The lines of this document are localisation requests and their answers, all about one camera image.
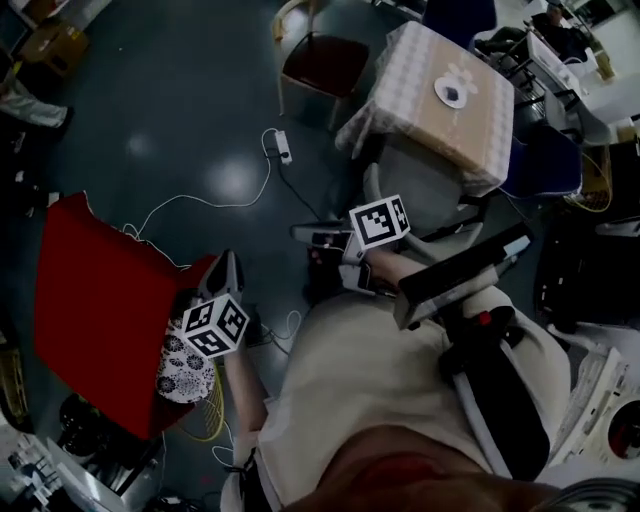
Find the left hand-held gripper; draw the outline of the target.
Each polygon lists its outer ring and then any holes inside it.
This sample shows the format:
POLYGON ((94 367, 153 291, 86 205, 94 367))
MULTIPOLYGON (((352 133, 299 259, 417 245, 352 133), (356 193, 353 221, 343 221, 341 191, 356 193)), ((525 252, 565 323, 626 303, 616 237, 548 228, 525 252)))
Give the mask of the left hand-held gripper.
MULTIPOLYGON (((200 294, 217 294, 226 283, 230 293, 242 293, 245 287, 240 259, 232 250, 225 250, 209 266, 198 290, 200 294)), ((236 351, 248 324, 249 316, 225 293, 184 312, 181 338, 198 355, 212 359, 236 351)))

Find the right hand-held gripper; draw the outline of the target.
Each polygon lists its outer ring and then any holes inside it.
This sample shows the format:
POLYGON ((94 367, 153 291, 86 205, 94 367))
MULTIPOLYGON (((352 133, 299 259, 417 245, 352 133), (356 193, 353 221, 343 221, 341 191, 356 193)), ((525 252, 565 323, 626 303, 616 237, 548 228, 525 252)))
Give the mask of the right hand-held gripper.
POLYGON ((338 267, 342 285, 364 295, 391 295, 374 283, 365 254, 376 247, 397 242, 410 231, 401 197, 396 194, 349 211, 344 222, 315 222, 291 227, 292 238, 311 238, 311 247, 343 251, 338 267))

